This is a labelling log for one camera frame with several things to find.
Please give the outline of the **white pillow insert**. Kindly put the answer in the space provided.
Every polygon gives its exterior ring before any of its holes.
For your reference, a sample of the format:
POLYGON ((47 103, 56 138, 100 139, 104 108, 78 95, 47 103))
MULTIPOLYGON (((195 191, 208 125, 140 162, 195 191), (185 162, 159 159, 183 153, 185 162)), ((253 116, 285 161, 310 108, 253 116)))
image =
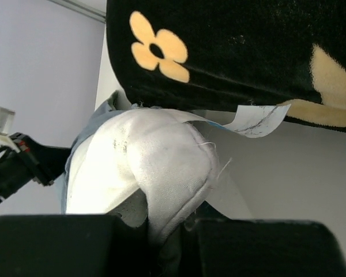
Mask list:
POLYGON ((138 139, 140 188, 148 203, 149 239, 162 244, 216 185, 215 147, 190 123, 188 113, 142 108, 138 139))

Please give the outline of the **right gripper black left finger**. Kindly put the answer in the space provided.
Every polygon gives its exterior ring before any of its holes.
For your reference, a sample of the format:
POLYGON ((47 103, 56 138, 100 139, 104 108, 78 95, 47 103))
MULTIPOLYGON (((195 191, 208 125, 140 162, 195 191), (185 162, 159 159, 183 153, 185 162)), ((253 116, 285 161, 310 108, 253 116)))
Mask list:
POLYGON ((132 227, 138 228, 148 220, 148 203, 142 190, 136 190, 126 200, 111 210, 118 214, 122 221, 132 227))

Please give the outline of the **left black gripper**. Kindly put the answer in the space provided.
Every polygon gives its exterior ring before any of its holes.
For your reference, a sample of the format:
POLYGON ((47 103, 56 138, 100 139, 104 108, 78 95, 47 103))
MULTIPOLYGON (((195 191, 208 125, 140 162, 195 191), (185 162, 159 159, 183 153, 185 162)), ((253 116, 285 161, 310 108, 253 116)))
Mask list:
POLYGON ((0 146, 0 204, 30 181, 51 186, 64 172, 71 149, 41 145, 30 136, 15 133, 0 146))

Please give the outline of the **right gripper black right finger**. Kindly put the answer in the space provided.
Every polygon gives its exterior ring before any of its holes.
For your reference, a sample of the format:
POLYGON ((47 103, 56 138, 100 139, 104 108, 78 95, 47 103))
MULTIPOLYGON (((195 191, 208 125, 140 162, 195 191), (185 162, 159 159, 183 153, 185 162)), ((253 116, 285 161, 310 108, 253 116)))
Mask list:
POLYGON ((196 208, 184 221, 185 228, 193 228, 193 226, 200 220, 226 220, 225 215, 211 206, 207 201, 204 201, 198 208, 196 208))

